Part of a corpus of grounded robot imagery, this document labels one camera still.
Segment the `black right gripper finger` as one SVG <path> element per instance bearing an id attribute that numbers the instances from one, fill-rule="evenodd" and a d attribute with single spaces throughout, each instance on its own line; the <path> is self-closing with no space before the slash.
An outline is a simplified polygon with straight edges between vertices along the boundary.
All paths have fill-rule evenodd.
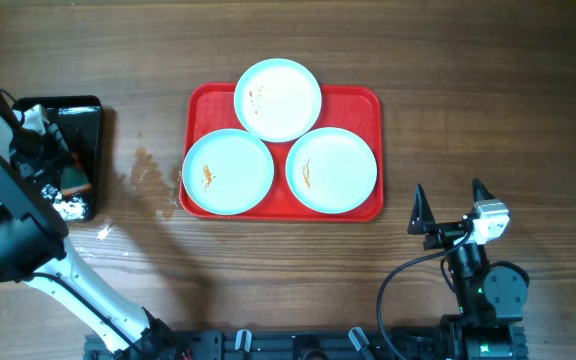
<path id="1" fill-rule="evenodd" d="M 492 200 L 494 198 L 479 178 L 472 180 L 472 191 L 474 202 Z"/>
<path id="2" fill-rule="evenodd" d="M 421 184 L 416 186 L 407 233 L 424 235 L 435 231 L 436 222 Z"/>

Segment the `orange green sponge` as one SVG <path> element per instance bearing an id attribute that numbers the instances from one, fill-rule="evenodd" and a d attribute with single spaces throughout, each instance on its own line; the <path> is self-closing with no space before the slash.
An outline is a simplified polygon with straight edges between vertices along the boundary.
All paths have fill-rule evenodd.
<path id="1" fill-rule="evenodd" d="M 92 184 L 84 171 L 77 153 L 72 153 L 72 162 L 65 165 L 60 176 L 60 190 L 64 197 L 89 191 Z"/>

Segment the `white plate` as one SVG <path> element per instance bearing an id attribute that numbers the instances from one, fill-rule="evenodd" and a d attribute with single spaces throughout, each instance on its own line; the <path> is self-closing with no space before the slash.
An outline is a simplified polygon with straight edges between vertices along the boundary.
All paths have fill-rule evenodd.
<path id="1" fill-rule="evenodd" d="M 285 161 L 293 195 L 324 214 L 341 214 L 362 205 L 373 192 L 377 175 L 377 161 L 368 144 L 337 127 L 306 133 L 293 144 Z"/>
<path id="2" fill-rule="evenodd" d="M 239 129 L 210 132 L 194 143 L 182 166 L 182 184 L 201 209 L 221 216 L 244 213 L 268 194 L 274 161 L 268 147 Z"/>
<path id="3" fill-rule="evenodd" d="M 314 75 L 300 63 L 271 58 L 239 78 L 234 111 L 245 130 L 273 143 L 295 140 L 317 122 L 323 95 Z"/>

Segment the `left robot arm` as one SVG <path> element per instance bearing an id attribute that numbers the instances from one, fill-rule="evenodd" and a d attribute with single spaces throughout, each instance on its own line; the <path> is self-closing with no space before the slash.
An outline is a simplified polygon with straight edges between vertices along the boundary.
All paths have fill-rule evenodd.
<path id="1" fill-rule="evenodd" d="M 190 359 L 162 320 L 126 299 L 77 253 L 69 229 L 34 187 L 58 176 L 61 191 L 89 189 L 89 179 L 42 106 L 27 110 L 0 88 L 0 283 L 25 283 L 86 323 L 115 359 Z"/>

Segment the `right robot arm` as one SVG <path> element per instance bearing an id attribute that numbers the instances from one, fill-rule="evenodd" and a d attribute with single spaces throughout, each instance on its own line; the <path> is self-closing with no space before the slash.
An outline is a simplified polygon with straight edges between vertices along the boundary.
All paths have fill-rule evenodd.
<path id="1" fill-rule="evenodd" d="M 435 221 L 421 186 L 415 191 L 408 232 L 423 235 L 426 250 L 447 250 L 442 271 L 460 307 L 434 327 L 414 328 L 398 341 L 410 359 L 509 359 L 528 357 L 523 319 L 529 276 L 507 261 L 489 261 L 485 245 L 510 222 L 506 205 L 475 178 L 474 204 L 455 222 Z"/>

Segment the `black rectangular water tray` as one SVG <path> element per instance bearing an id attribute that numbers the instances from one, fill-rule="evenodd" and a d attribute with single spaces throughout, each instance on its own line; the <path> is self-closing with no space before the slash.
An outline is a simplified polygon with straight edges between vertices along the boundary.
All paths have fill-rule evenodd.
<path id="1" fill-rule="evenodd" d="M 60 187 L 46 184 L 43 188 L 29 182 L 41 193 L 67 222 L 90 221 L 96 215 L 97 188 L 100 177 L 104 110 L 100 100 L 92 95 L 26 97 L 20 99 L 13 110 L 24 112 L 40 104 L 47 110 L 49 123 L 56 123 L 72 153 L 79 155 L 80 163 L 92 188 L 73 196 L 64 197 Z"/>

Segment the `red plastic tray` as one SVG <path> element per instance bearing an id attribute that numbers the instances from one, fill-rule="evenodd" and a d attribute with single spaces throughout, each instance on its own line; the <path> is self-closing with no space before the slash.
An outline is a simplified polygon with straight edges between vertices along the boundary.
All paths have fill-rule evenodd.
<path id="1" fill-rule="evenodd" d="M 204 135 L 223 128 L 240 129 L 234 110 L 234 82 L 212 82 L 197 87 L 190 96 L 184 151 Z M 323 85 L 322 109 L 315 128 L 338 127 L 361 137 L 373 152 L 377 180 L 372 193 L 357 208 L 341 214 L 324 214 L 300 203 L 289 189 L 285 163 L 292 146 L 288 143 L 267 145 L 274 163 L 275 176 L 265 198 L 242 214 L 231 215 L 237 221 L 288 222 L 369 222 L 384 206 L 384 170 L 382 142 L 382 106 L 378 96 L 359 85 Z"/>

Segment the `white plate top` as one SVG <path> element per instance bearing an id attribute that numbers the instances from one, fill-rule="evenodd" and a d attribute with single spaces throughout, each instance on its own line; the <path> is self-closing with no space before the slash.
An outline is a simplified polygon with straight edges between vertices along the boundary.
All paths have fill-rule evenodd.
<path id="1" fill-rule="evenodd" d="M 295 140 L 317 122 L 323 95 L 314 75 L 300 63 L 271 58 L 239 78 L 234 111 L 245 130 L 273 143 Z"/>

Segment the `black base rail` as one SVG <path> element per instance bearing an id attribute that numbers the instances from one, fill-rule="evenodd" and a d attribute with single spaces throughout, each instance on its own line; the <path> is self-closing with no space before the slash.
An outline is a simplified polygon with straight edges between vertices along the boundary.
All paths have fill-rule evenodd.
<path id="1" fill-rule="evenodd" d="M 175 343 L 137 342 L 124 351 L 108 350 L 97 336 L 88 336 L 85 359 L 505 359 L 527 360 L 521 327 L 394 328 L 385 340 L 378 331 L 237 332 L 177 331 Z"/>

